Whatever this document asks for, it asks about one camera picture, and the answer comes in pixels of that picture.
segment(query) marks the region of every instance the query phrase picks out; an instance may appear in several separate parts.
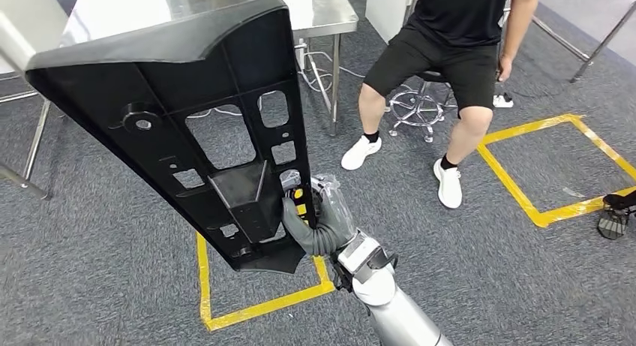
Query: man's knee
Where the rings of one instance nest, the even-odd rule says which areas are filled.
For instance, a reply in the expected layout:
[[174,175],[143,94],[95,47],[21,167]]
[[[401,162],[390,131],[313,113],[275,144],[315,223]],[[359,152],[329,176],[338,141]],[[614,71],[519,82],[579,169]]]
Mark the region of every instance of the man's knee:
[[486,134],[493,119],[493,110],[487,107],[471,106],[460,111],[461,122],[473,134]]
[[384,97],[378,93],[373,87],[366,83],[362,83],[360,89],[360,102],[361,103],[377,103],[384,102]]

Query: gray glove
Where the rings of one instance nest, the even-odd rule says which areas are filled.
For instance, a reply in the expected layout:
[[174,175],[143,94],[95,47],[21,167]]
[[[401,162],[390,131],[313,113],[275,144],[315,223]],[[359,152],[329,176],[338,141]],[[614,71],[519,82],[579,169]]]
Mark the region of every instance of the gray glove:
[[309,227],[298,216],[294,201],[284,198],[283,207],[283,225],[310,255],[330,255],[346,245],[356,234],[347,205],[340,197],[322,194],[322,211],[316,229]]

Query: black t-shirt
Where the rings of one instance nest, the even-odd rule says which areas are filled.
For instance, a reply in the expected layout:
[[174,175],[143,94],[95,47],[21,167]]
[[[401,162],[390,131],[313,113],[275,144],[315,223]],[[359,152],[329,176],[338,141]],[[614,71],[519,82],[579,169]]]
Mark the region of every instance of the black t-shirt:
[[418,0],[409,23],[449,46],[498,44],[506,0]]

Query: black plastic panel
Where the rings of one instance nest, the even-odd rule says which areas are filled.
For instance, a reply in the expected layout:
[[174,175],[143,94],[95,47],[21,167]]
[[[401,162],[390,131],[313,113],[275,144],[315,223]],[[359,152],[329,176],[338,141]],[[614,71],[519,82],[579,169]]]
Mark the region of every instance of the black plastic panel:
[[[157,44],[164,40],[169,44]],[[233,269],[295,271],[304,252],[289,236],[262,243],[281,222],[279,176],[286,170],[300,172],[315,224],[292,30],[281,0],[41,53],[29,68],[38,91],[161,194]],[[289,113],[275,128],[264,126],[257,103],[271,91],[284,93]],[[256,158],[219,170],[185,121],[227,104],[241,110]],[[289,141],[295,160],[276,164],[272,147]],[[189,170],[200,186],[179,181]],[[225,237],[228,225],[238,232]]]

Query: yellow tape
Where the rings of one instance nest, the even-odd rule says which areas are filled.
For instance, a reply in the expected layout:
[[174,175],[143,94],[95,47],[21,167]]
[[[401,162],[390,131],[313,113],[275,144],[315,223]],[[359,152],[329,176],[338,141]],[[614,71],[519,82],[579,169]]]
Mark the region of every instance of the yellow tape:
[[493,132],[492,134],[487,134],[481,143],[484,145],[487,145],[489,143],[502,141],[507,138],[519,136],[521,134],[527,134],[533,131],[542,130],[544,128],[552,127],[561,123],[571,122],[573,119],[578,119],[578,118],[580,117],[571,115],[571,114],[565,114],[565,115],[553,117],[551,119],[543,119],[541,121],[526,123],[525,125],[516,126],[513,128],[507,128],[505,130]]
[[[528,197],[522,192],[519,186],[512,180],[510,175],[503,169],[501,164],[493,156],[493,154],[486,147],[487,144],[496,141],[505,140],[510,137],[519,136],[521,134],[527,134],[529,132],[538,131],[544,128],[552,127],[561,123],[570,122],[579,131],[585,134],[597,147],[599,147],[607,156],[609,156],[614,162],[616,162],[628,175],[630,175],[636,181],[636,168],[629,164],[623,157],[621,157],[616,151],[614,151],[605,141],[592,131],[587,125],[581,121],[580,116],[565,114],[551,119],[544,119],[541,121],[527,123],[525,125],[508,128],[505,130],[493,132],[486,135],[481,144],[477,147],[477,151],[495,172],[501,183],[508,189],[513,198],[519,203],[519,206],[528,214],[528,217],[538,227],[547,227],[549,224],[565,220],[567,218],[573,218],[580,215],[585,215],[597,211],[603,207],[603,196],[593,198],[591,200],[575,203],[560,207],[558,209],[552,209],[546,212],[540,212],[534,207]],[[636,190],[636,187],[626,188],[615,192],[625,196]]]
[[302,205],[298,205],[296,207],[296,211],[298,211],[299,216],[302,216],[307,213],[307,206],[304,203]]
[[258,317],[269,312],[280,310],[300,302],[313,299],[318,296],[330,293],[335,290],[335,286],[329,279],[329,273],[325,261],[321,257],[313,257],[313,264],[316,267],[319,284],[300,290],[267,302],[234,311],[220,317],[212,317],[212,304],[210,302],[210,272],[206,240],[196,234],[196,255],[199,261],[199,283],[201,285],[201,300],[199,304],[199,314],[201,320],[210,331],[222,329],[224,327]]

